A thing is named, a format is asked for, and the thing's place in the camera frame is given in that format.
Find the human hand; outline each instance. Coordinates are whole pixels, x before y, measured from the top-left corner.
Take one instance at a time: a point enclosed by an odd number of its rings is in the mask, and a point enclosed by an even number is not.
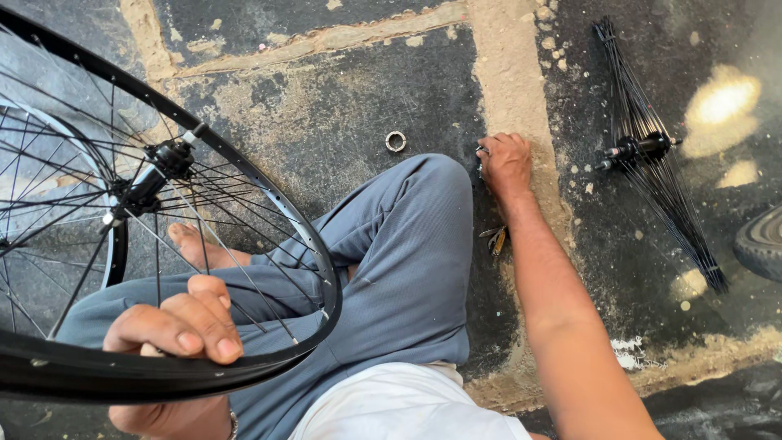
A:
[[[497,198],[501,207],[520,196],[530,194],[532,156],[529,141],[518,133],[497,133],[479,139],[481,149],[476,153],[481,160],[483,181]]]
[[[134,305],[126,310],[109,328],[103,350],[158,355],[159,348],[172,355],[208,358],[226,365],[243,353],[230,308],[231,299],[223,280],[195,275],[188,281],[187,294],[168,298],[160,308]],[[226,396],[159,405],[112,406],[109,418],[122,431],[153,438],[228,438],[231,432]]]

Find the black hub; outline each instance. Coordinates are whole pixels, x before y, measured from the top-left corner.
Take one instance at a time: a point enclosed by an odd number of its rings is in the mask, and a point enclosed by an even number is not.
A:
[[[174,140],[147,147],[146,156],[150,164],[138,173],[133,183],[123,179],[113,182],[113,207],[103,222],[114,227],[131,216],[158,211],[160,200],[157,193],[171,180],[187,180],[192,176],[190,166],[194,158],[191,150],[189,143]]]

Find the gray trousers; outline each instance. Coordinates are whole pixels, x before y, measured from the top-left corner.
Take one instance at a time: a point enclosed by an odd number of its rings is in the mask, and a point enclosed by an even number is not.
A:
[[[329,247],[343,282],[343,311],[332,333],[301,364],[280,377],[231,393],[239,415],[239,438],[285,439],[299,419],[332,385],[385,362],[463,363],[469,346],[465,296],[472,256],[472,188],[467,172],[440,154],[415,156],[355,189],[313,222]],[[282,245],[304,263],[312,258],[301,244]],[[275,261],[296,267],[276,250]],[[254,280],[279,283],[273,307],[294,334],[311,334],[321,316],[263,255],[246,268]],[[348,283],[346,267],[359,264]],[[314,274],[288,269],[297,283]],[[237,269],[212,274],[230,283],[249,282]],[[187,291],[191,274],[161,278],[164,298]],[[229,289],[253,318],[270,332],[282,331],[257,294]],[[100,348],[109,325],[134,304],[155,304],[156,280],[133,280],[79,301],[58,339]],[[270,352],[264,337],[244,315],[233,311],[245,353]]]

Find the hairy arm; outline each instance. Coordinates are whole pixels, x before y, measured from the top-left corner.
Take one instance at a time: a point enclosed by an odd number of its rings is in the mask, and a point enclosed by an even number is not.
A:
[[[479,144],[484,180],[513,240],[518,298],[557,433],[565,440],[662,438],[529,190],[529,143],[499,133]]]

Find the wrist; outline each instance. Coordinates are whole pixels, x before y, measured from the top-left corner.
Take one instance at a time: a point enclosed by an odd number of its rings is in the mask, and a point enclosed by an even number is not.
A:
[[[500,209],[505,214],[505,220],[510,225],[521,213],[529,210],[539,210],[537,199],[531,189],[514,192],[498,198]]]

